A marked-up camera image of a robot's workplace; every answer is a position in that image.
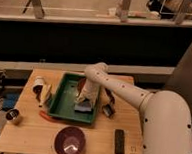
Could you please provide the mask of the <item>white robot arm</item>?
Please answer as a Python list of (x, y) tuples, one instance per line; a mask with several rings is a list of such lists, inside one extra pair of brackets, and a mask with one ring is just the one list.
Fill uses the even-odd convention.
[(171, 90), (149, 92), (112, 77), (107, 70), (104, 62), (85, 67), (80, 99), (89, 99), (96, 87), (106, 87), (143, 117), (143, 154), (192, 154), (192, 115), (182, 96)]

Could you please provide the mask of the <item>cloth-covered gripper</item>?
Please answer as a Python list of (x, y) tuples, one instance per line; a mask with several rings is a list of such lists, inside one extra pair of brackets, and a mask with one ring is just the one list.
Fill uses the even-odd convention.
[(78, 81), (78, 96), (77, 102), (82, 102), (88, 99), (91, 105), (95, 105), (98, 95), (99, 95), (100, 86), (96, 82), (92, 82), (87, 78), (82, 78)]

